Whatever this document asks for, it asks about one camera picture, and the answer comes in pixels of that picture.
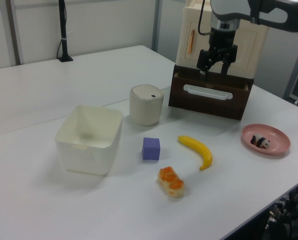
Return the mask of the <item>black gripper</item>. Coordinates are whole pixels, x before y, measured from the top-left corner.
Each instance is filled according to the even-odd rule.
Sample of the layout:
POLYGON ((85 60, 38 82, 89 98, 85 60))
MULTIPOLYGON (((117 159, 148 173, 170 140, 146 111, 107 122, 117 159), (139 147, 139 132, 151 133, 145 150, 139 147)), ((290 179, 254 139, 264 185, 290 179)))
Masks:
MULTIPOLYGON (((225 49, 223 56, 223 65, 221 68, 221 74, 227 75, 228 69, 231 63, 236 61, 238 46, 234 44, 236 31, 223 31, 215 28, 211 28, 211 34, 209 37, 209 50, 213 49, 225 49)), ((206 82, 208 78, 209 69, 216 63, 208 50, 200 50, 199 58, 197 61, 197 68, 200 70, 200 78, 206 82)))

